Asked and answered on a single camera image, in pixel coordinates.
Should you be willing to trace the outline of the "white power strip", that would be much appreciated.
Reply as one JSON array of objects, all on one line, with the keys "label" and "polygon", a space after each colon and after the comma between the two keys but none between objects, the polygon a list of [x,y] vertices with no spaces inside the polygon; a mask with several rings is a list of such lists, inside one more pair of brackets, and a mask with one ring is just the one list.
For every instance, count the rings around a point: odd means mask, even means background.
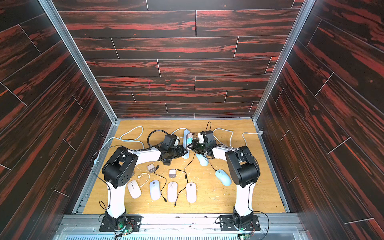
[{"label": "white power strip", "polygon": [[188,148],[188,145],[191,144],[193,141],[193,134],[185,129],[184,130],[184,135],[183,135],[183,147],[187,150],[187,153],[182,156],[183,159],[188,159],[189,158],[189,152],[190,152],[190,149]]}]

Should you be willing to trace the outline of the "white wireless mouse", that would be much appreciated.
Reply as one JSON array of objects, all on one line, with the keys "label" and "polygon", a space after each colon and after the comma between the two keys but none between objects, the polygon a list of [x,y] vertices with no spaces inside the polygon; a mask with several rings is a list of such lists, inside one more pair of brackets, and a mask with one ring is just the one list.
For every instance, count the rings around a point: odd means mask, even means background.
[{"label": "white wireless mouse", "polygon": [[141,188],[136,180],[130,181],[127,184],[127,189],[133,199],[139,198],[142,194]]}]

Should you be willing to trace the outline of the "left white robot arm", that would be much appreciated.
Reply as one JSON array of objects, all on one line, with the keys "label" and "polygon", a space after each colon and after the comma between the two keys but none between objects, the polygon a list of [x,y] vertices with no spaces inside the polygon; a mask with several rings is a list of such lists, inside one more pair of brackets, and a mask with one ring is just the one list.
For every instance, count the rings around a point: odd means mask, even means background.
[{"label": "left white robot arm", "polygon": [[117,148],[102,169],[109,190],[106,215],[117,219],[126,213],[125,187],[131,179],[136,165],[155,161],[169,163],[186,153],[187,150],[182,145],[166,148],[153,146],[143,150]]}]

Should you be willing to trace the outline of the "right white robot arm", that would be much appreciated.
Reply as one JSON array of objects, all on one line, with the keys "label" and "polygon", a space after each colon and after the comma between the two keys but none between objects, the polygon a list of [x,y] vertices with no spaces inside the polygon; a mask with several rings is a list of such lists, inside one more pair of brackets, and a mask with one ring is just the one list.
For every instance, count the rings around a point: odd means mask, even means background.
[{"label": "right white robot arm", "polygon": [[216,142],[213,131],[203,131],[187,144],[200,159],[221,159],[227,162],[232,181],[237,185],[237,198],[233,218],[248,220],[254,216],[252,193],[261,170],[256,158],[247,146],[239,148],[226,147]]}]

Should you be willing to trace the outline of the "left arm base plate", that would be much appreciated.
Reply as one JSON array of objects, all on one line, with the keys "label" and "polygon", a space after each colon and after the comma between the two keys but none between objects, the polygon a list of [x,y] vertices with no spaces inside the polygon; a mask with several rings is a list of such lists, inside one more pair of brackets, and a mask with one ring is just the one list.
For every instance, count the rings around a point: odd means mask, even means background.
[{"label": "left arm base plate", "polygon": [[142,218],[143,217],[139,215],[125,215],[113,218],[110,215],[105,214],[99,231],[116,234],[138,232],[140,230]]}]

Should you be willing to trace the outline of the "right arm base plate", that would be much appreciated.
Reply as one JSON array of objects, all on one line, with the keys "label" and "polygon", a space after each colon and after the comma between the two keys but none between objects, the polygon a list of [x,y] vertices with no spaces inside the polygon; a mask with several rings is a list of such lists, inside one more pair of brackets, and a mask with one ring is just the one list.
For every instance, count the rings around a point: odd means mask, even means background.
[{"label": "right arm base plate", "polygon": [[220,215],[215,224],[219,225],[221,231],[260,231],[261,226],[256,215],[236,217],[235,215]]}]

